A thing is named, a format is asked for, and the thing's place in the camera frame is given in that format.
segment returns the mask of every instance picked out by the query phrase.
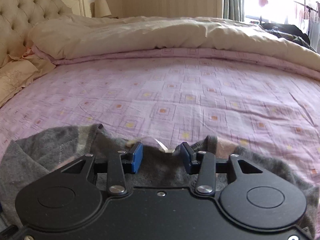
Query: bed sheet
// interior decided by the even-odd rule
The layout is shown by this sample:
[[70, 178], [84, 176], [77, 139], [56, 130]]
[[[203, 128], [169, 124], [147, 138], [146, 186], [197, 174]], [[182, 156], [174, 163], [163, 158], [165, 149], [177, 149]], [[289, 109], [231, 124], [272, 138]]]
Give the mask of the bed sheet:
[[210, 51], [160, 49], [58, 66], [0, 109], [0, 158], [12, 139], [102, 123], [115, 137], [151, 136], [168, 148], [217, 135], [284, 159], [320, 185], [319, 81], [276, 69], [312, 75], [275, 58]]

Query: bolt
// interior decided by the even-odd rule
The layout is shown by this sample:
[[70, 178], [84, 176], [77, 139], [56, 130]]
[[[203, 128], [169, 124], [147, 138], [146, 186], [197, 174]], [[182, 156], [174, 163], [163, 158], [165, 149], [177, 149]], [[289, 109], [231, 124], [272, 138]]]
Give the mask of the bolt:
[[213, 191], [213, 188], [208, 185], [200, 185], [197, 187], [197, 191], [202, 194], [209, 194]]
[[120, 185], [113, 185], [109, 188], [109, 191], [114, 193], [114, 194], [120, 194], [125, 191], [125, 188], [120, 186]]
[[159, 192], [157, 193], [157, 195], [158, 195], [159, 197], [164, 197], [164, 196], [166, 195], [166, 193], [163, 192], [163, 191], [159, 191]]

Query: lampshade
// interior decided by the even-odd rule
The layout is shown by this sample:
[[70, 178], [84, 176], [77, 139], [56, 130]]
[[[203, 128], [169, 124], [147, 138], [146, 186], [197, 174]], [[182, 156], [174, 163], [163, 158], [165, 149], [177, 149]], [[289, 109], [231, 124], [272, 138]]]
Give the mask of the lampshade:
[[94, 1], [94, 16], [101, 18], [111, 15], [109, 6], [106, 0], [95, 0]]

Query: bed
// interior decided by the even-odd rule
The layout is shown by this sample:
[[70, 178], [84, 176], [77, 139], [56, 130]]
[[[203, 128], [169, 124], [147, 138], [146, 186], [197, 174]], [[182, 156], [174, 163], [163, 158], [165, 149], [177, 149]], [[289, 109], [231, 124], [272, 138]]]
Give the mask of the bed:
[[169, 149], [217, 135], [320, 185], [318, 54], [228, 20], [91, 19], [87, 0], [21, 1], [0, 0], [0, 28], [11, 29], [0, 33], [0, 63], [9, 54], [46, 67], [5, 98], [0, 159], [11, 140], [102, 123]]

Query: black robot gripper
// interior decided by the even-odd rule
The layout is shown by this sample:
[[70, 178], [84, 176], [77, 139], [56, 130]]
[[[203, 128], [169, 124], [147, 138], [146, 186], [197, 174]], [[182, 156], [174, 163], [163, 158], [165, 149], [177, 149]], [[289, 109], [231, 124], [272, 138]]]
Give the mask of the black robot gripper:
[[[138, 172], [142, 150], [138, 142], [106, 159], [86, 154], [23, 188], [15, 205], [24, 228], [12, 239], [310, 239], [296, 225], [306, 211], [304, 194], [255, 163], [237, 154], [218, 159], [183, 142], [180, 155], [186, 172], [198, 174], [195, 187], [127, 187], [124, 174]], [[95, 186], [98, 173], [107, 173], [105, 191]], [[221, 191], [217, 173], [228, 179]]]

